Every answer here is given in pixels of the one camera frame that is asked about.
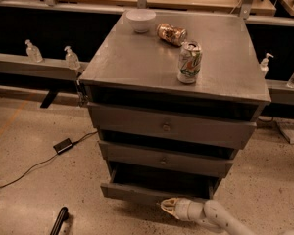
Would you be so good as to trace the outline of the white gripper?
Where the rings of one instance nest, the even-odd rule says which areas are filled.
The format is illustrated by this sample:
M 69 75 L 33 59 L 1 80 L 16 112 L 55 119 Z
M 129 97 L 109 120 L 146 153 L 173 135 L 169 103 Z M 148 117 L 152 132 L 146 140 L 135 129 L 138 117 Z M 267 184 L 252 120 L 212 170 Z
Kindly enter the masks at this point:
M 185 198 L 169 198 L 161 201 L 162 210 L 176 219 L 197 222 L 205 218 L 204 204 Z

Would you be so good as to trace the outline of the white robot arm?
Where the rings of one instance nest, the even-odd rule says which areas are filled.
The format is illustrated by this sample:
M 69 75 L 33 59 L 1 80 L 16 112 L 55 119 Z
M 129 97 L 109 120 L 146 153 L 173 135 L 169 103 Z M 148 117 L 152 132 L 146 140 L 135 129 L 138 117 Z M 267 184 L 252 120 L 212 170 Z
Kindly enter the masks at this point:
M 256 235 L 215 200 L 196 202 L 186 198 L 170 198 L 161 201 L 161 209 L 176 219 L 195 222 L 215 233 Z

